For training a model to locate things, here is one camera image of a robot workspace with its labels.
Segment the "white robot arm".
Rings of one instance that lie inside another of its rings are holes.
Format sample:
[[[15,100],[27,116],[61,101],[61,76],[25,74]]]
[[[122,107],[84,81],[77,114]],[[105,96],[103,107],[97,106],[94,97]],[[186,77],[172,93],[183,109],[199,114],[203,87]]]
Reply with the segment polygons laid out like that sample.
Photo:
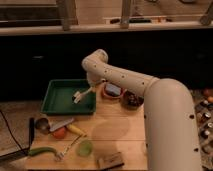
[[[106,79],[144,99],[148,171],[202,171],[194,102],[183,83],[112,66],[102,49],[82,67],[90,84]]]

